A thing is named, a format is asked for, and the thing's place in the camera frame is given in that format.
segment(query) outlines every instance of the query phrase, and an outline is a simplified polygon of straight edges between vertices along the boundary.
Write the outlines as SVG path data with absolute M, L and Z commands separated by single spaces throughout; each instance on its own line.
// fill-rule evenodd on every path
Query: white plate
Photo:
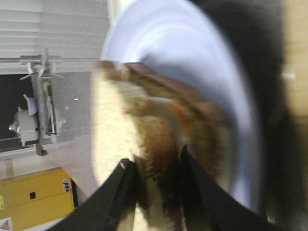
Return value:
M 236 130 L 236 172 L 230 194 L 258 212 L 263 190 L 258 118 L 231 50 L 211 20 L 191 3 L 136 0 L 109 31 L 101 58 L 142 62 L 220 104 Z

